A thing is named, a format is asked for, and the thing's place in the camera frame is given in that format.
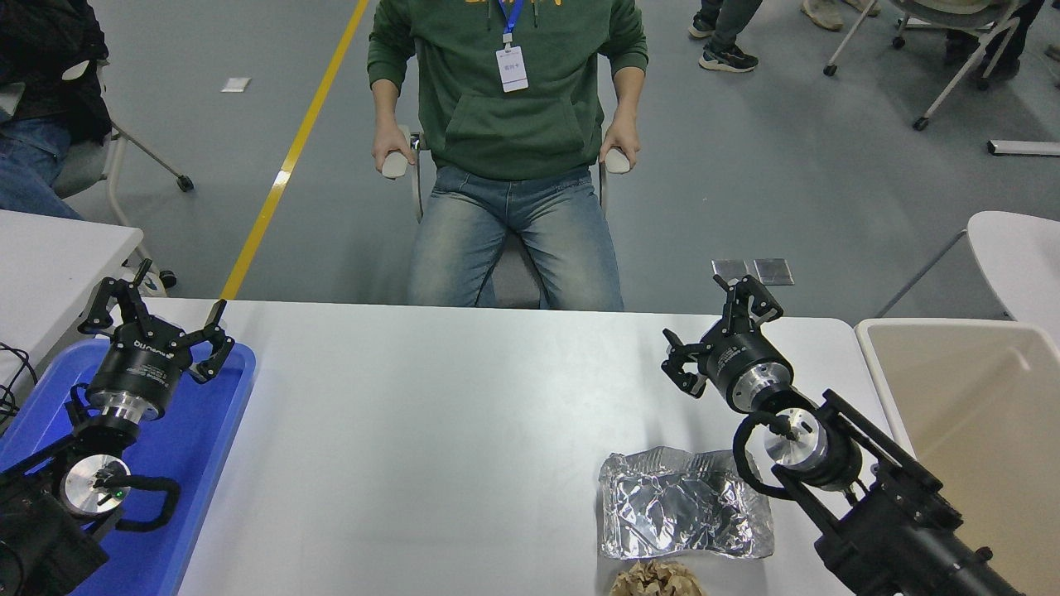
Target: yellow floor line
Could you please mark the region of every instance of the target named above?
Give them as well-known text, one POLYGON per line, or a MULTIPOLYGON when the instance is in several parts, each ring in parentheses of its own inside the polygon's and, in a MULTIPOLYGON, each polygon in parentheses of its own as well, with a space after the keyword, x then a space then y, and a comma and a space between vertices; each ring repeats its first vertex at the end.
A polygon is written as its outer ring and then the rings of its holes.
POLYGON ((276 180, 272 181, 272 189, 269 190, 268 196, 265 198, 265 205, 262 206, 261 212, 258 213, 258 221, 254 223, 254 227, 250 230, 250 235, 247 236, 247 241, 243 245, 243 250, 240 252, 240 258, 235 261, 235 266, 232 267, 232 273, 228 275, 225 288, 220 292, 220 297, 226 300, 235 299, 235 295, 240 293, 240 286, 243 285, 243 280, 247 277, 247 270, 250 268, 250 263, 254 260, 254 253, 258 252, 258 247, 262 243, 265 230, 268 229, 272 221, 272 214, 276 213, 276 208, 280 204, 280 198, 287 189, 287 180, 290 179, 290 174, 295 171, 295 165, 298 164, 298 158, 302 156, 305 141, 308 139, 310 133, 313 132, 313 126, 317 123, 320 108, 323 107, 324 100, 328 99, 332 83, 335 82, 335 75, 342 65, 346 51, 350 48, 350 41, 353 39, 353 34, 357 30, 357 24, 360 22, 360 17, 365 14, 367 6, 368 0, 359 0, 357 2, 357 7, 353 11, 353 16, 350 17, 350 22, 346 25, 342 38, 339 40, 338 47, 335 48, 335 53, 332 54, 328 70, 324 71, 320 86, 317 87, 317 93, 313 97, 313 103, 310 104, 310 109, 305 112, 305 118, 302 119, 302 125, 298 127, 298 134, 295 135, 295 140, 290 143, 290 148, 287 150, 287 157, 284 158, 283 165, 276 175, 276 180))

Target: aluminum foil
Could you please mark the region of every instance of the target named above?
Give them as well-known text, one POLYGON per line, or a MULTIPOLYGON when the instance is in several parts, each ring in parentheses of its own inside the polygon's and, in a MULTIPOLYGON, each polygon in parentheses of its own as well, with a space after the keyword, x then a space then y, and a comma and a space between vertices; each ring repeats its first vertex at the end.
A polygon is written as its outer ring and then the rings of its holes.
POLYGON ((739 559, 773 555, 768 498, 740 478, 731 451, 691 454, 657 446, 634 455, 613 453, 600 468, 600 487, 605 557, 643 559, 686 550, 739 559))

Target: black sneaker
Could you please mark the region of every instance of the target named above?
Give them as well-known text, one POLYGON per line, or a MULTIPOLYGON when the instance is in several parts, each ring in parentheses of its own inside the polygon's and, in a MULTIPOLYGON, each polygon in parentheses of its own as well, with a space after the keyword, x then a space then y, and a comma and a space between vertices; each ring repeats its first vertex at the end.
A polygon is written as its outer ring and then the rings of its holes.
POLYGON ((696 39, 710 37, 714 34, 714 23, 707 21, 699 13, 695 13, 695 16, 692 17, 692 24, 688 28, 688 34, 696 39))
POLYGON ((700 66, 707 70, 748 72, 758 66, 758 58, 750 54, 744 54, 743 50, 737 46, 716 52, 710 49, 710 43, 707 43, 707 47, 703 49, 703 56, 700 57, 700 66))

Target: metal bar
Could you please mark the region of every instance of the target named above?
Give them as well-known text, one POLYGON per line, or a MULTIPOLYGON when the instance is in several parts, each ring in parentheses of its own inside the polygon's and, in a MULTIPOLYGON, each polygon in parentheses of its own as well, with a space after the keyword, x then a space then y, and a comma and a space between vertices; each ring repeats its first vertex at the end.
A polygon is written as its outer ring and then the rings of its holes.
POLYGON ((913 286, 916 285, 918 281, 920 281, 920 278, 924 277, 924 275, 929 270, 931 270, 932 267, 935 266, 935 263, 938 263, 939 261, 941 261, 942 257, 944 257, 946 253, 949 252, 951 248, 953 248, 953 245, 957 244, 957 241, 959 241, 966 234, 968 234, 968 229, 967 228, 965 228, 965 229, 960 230, 959 232, 957 232, 957 235, 953 236, 953 240, 951 240, 949 243, 947 243, 946 248, 943 248, 938 255, 936 255, 935 258, 932 259, 931 262, 928 263, 928 265, 924 266, 924 268, 920 269, 917 273, 917 275, 914 276, 913 279, 909 280, 909 282, 905 284, 904 287, 902 287, 901 290, 899 290, 898 294, 896 294, 895 297, 891 298, 889 302, 887 302, 886 306, 884 306, 879 313, 876 314, 874 318, 883 318, 887 314, 887 311, 889 311, 890 309, 893 309, 895 306, 895 304, 897 304, 898 301, 902 299, 902 296, 905 296, 905 294, 909 290, 913 290, 913 286))

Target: black cable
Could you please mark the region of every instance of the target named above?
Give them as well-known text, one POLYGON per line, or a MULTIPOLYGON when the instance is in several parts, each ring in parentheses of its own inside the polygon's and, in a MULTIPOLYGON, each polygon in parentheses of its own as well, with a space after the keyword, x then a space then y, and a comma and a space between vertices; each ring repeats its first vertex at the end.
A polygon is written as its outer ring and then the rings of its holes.
POLYGON ((791 433, 791 425, 788 422, 788 417, 779 417, 772 415, 767 411, 754 411, 747 415, 747 418, 743 419, 740 426, 736 430, 736 435, 732 436, 732 457, 736 459, 736 469, 740 473, 740 477, 744 479, 750 488, 756 491, 773 498, 783 498, 787 501, 795 501, 787 489, 781 487, 771 487, 762 480, 758 479, 755 475, 754 470, 750 468, 750 462, 747 461, 747 441, 750 439, 750 434, 755 431, 755 426, 762 425, 768 426, 771 430, 784 431, 787 432, 776 433, 778 435, 785 435, 791 433))
POLYGON ((180 485, 173 478, 163 476, 113 475, 106 480, 96 483, 95 487, 129 488, 165 493, 165 502, 162 504, 162 510, 158 513, 157 518, 149 522, 121 520, 114 526, 116 529, 121 531, 149 532, 164 526, 170 523, 170 519, 173 518, 173 513, 177 509, 177 502, 180 499, 180 485))
POLYGON ((26 370, 30 372, 30 376, 33 379, 34 385, 37 384, 38 378, 37 371, 33 368, 33 365, 30 364, 29 352, 19 348, 13 348, 3 341, 0 341, 0 352, 10 352, 21 363, 21 366, 19 366, 18 369, 15 370, 15 374, 12 375, 10 384, 0 384, 0 423, 3 423, 10 418, 14 418, 19 411, 18 403, 15 401, 15 392, 12 391, 12 387, 15 386, 19 376, 22 375, 22 372, 26 370))
POLYGON ((25 584, 25 564, 22 563, 22 558, 11 547, 10 544, 0 540, 0 547, 2 547, 7 553, 11 553, 12 558, 15 563, 18 564, 18 584, 15 586, 15 593, 12 596, 19 596, 22 593, 22 585, 25 584))

